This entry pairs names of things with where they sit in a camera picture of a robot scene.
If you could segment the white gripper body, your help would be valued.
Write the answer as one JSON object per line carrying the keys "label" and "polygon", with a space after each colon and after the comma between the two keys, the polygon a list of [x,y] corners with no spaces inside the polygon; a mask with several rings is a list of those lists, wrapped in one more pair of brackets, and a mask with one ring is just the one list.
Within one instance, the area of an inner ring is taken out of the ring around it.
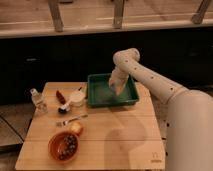
{"label": "white gripper body", "polygon": [[109,78],[109,87],[113,90],[123,89],[129,74],[116,67]]}

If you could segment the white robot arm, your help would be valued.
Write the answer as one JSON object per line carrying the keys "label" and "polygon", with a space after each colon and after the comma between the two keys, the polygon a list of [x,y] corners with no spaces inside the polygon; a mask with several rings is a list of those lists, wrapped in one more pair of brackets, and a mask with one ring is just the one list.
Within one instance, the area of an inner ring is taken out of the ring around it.
{"label": "white robot arm", "polygon": [[109,87],[120,95],[132,76],[168,105],[165,171],[213,171],[213,97],[144,67],[139,60],[136,48],[116,52]]}

